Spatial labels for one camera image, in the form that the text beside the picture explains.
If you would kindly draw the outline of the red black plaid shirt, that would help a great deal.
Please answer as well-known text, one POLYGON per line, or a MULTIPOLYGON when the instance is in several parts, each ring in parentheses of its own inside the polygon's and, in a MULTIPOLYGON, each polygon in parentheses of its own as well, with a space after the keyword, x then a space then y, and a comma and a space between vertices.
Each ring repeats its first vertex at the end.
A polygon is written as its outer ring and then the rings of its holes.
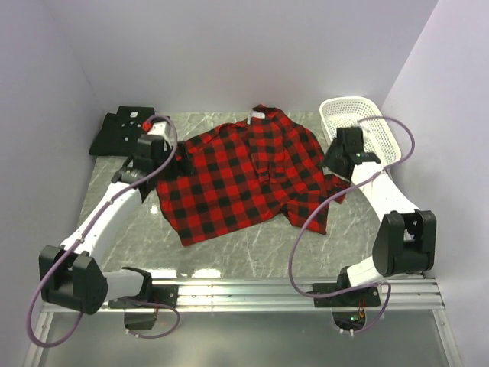
POLYGON ((316 136, 277 108, 184 141, 194 173, 160 180, 164 218, 190 246, 278 214, 301 227, 316 207, 350 183, 322 169, 316 136))

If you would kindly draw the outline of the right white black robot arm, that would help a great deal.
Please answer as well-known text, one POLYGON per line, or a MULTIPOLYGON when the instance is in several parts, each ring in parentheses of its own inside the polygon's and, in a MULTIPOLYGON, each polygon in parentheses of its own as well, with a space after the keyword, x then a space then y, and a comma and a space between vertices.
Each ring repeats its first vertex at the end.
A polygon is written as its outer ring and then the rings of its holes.
POLYGON ((323 165, 349 179, 351 186, 364 194, 381 222, 372 254, 340 271, 336 294, 341 303, 356 304, 364 294, 362 285, 432 269, 436 216, 430 210, 420 210, 402 194, 385 172, 380 158, 364 149, 361 128, 339 128, 323 165))

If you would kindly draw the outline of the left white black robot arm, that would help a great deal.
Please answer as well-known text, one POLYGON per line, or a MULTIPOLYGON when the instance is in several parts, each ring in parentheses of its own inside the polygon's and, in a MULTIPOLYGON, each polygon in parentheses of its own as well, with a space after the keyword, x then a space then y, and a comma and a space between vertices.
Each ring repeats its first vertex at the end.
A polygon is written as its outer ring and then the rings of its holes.
POLYGON ((43 301, 92 315, 108 301, 128 298, 146 307, 154 298, 151 273, 133 267, 104 272, 101 261, 128 217, 155 190, 159 180, 191 173, 183 142, 142 135, 132 156, 112 176, 108 188, 82 225, 61 245, 39 255, 43 301))

